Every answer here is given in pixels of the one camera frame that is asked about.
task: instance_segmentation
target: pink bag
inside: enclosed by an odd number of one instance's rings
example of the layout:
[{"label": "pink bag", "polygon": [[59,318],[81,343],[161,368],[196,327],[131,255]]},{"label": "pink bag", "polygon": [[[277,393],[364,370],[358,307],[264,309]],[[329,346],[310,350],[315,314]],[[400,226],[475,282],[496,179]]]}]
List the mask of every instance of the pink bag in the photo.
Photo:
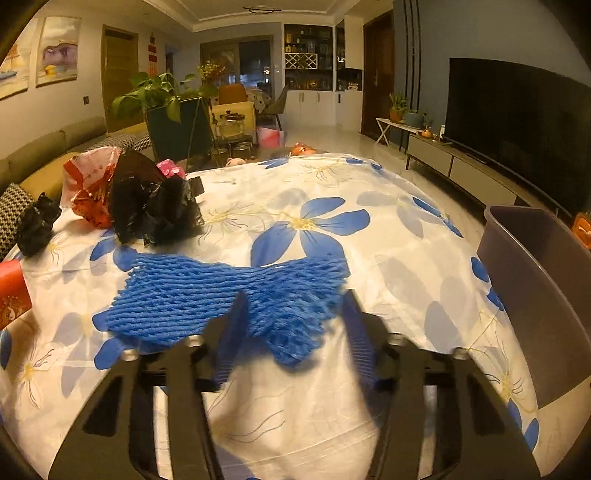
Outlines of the pink bag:
[{"label": "pink bag", "polygon": [[256,134],[262,148],[285,147],[285,132],[259,127],[256,129]]},{"label": "pink bag", "polygon": [[163,160],[158,165],[156,165],[166,178],[172,177],[173,175],[178,175],[183,180],[186,180],[185,171],[182,167],[175,164],[172,160]]}]

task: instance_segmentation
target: blue foam mesh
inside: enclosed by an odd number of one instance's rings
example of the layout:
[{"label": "blue foam mesh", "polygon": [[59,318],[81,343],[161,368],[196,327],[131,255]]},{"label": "blue foam mesh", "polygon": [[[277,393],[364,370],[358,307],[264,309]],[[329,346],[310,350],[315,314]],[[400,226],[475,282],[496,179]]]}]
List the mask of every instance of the blue foam mesh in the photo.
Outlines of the blue foam mesh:
[{"label": "blue foam mesh", "polygon": [[248,335],[262,338],[279,363],[294,366],[318,348],[347,271],[345,259],[332,255],[231,267],[142,254],[105,322],[112,332],[171,346],[226,314],[242,290],[248,295]]}]

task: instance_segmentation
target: yellow chair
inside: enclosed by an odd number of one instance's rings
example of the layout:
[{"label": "yellow chair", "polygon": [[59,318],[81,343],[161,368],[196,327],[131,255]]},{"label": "yellow chair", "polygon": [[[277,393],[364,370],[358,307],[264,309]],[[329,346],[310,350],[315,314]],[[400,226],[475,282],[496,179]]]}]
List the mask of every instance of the yellow chair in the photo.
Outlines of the yellow chair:
[{"label": "yellow chair", "polygon": [[241,83],[233,83],[231,85],[222,85],[219,88],[217,99],[220,105],[228,103],[242,103],[248,100],[246,89]]}]

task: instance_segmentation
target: white fabric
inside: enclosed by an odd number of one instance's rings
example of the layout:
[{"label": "white fabric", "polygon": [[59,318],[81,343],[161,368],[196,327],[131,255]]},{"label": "white fabric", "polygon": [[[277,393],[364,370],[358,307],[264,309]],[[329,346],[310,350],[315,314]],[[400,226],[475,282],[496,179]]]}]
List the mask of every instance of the white fabric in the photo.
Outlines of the white fabric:
[{"label": "white fabric", "polygon": [[[369,225],[353,234],[323,231],[343,247],[351,271],[348,287],[364,310],[423,348],[470,348],[502,398],[517,405],[523,431],[536,419],[527,364],[507,315],[486,297],[491,285],[473,273],[475,251],[444,215],[419,206],[435,203],[413,184],[370,161],[335,154],[200,176],[203,233],[158,252],[247,266],[253,241],[275,222],[301,226],[297,220],[306,202],[342,198],[342,205],[314,221],[323,224],[322,219],[361,209],[369,213]],[[6,370],[0,369],[4,423],[44,478],[105,373],[93,360],[109,335],[94,328],[92,316],[110,305],[128,275],[113,262],[121,250],[90,260],[109,234],[71,210],[54,231],[44,253],[22,260],[34,308],[8,327],[11,352]],[[144,251],[141,242],[132,247]],[[304,254],[296,235],[279,261]],[[323,346],[297,371],[261,352],[236,366],[221,392],[205,397],[224,474],[236,480],[362,479],[384,407],[383,397],[359,386],[339,318],[327,324]],[[156,405],[160,474],[171,478],[160,390]]]}]

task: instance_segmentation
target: ceiling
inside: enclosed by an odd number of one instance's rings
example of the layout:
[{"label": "ceiling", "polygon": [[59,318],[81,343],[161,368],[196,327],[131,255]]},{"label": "ceiling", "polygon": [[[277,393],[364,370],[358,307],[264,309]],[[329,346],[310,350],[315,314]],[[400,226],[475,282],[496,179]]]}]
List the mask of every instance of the ceiling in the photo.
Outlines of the ceiling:
[{"label": "ceiling", "polygon": [[[241,23],[285,21],[334,25],[334,20],[356,5],[359,0],[143,0],[177,21],[187,30],[197,32]],[[281,12],[253,14],[244,7],[265,5]]]},{"label": "ceiling", "polygon": [[[256,0],[217,0],[204,2],[203,0],[177,0],[182,2],[199,20],[208,20],[212,17],[224,17],[227,15],[243,15],[243,9],[247,5],[259,5]],[[287,11],[305,13],[326,14],[333,6],[335,0],[265,0],[268,7],[279,8]]]}]

